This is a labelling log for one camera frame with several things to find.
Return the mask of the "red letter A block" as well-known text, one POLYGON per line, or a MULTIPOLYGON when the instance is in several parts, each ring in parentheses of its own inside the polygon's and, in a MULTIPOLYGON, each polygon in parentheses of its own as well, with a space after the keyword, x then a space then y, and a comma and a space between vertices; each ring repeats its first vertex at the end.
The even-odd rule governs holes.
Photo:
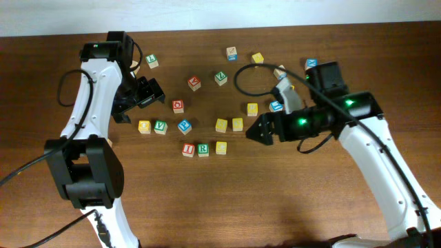
POLYGON ((192 76, 187 80, 187 84, 193 91, 196 91, 201 87, 201 80, 197 76, 192 76))

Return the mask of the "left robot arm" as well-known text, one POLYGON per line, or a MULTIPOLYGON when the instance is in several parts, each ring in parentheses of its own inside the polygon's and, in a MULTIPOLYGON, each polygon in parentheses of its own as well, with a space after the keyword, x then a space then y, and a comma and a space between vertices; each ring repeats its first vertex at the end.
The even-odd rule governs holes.
POLYGON ((124 172, 108 142, 110 120, 130 123, 126 112, 163 103, 155 79, 135 75, 137 44, 124 31, 104 42, 86 43, 80 52, 81 83, 70 119, 44 152, 60 197, 88 218, 102 247, 140 247, 123 211, 124 172))

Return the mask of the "red letter I block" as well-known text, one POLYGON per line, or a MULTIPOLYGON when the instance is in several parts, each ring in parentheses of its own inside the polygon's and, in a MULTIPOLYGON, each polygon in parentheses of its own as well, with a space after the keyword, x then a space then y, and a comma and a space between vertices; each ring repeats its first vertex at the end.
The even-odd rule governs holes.
POLYGON ((182 155, 187 157, 193 157, 195 152, 195 146, 193 144, 184 143, 182 149, 182 155))

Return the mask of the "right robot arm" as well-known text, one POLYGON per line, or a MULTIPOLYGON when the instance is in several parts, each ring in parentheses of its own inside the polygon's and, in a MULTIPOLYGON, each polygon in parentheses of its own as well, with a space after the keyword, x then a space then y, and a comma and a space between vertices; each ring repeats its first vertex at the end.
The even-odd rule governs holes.
POLYGON ((362 172, 387 224, 389 240, 362 239, 355 234, 306 247, 439 247, 440 208, 427 196, 396 147, 383 111, 370 92, 350 93, 338 64, 308 67, 304 83, 314 101, 301 107, 288 79, 271 90, 285 106, 282 112, 261 114, 246 131, 248 139, 273 144, 315 138, 322 132, 336 139, 362 172))

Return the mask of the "green letter R block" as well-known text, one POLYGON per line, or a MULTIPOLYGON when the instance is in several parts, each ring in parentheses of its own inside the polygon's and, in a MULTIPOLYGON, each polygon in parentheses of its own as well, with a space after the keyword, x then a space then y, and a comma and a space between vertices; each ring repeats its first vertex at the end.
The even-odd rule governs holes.
POLYGON ((207 143, 198 144, 198 156, 199 157, 209 156, 209 145, 207 143))

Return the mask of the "yellow letter C block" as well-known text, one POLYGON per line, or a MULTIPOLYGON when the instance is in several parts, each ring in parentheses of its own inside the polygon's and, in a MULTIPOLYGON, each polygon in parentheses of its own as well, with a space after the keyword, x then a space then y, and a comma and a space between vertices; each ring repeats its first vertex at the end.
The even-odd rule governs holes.
POLYGON ((216 154, 226 155, 227 153, 227 143, 225 141, 216 142, 216 154))

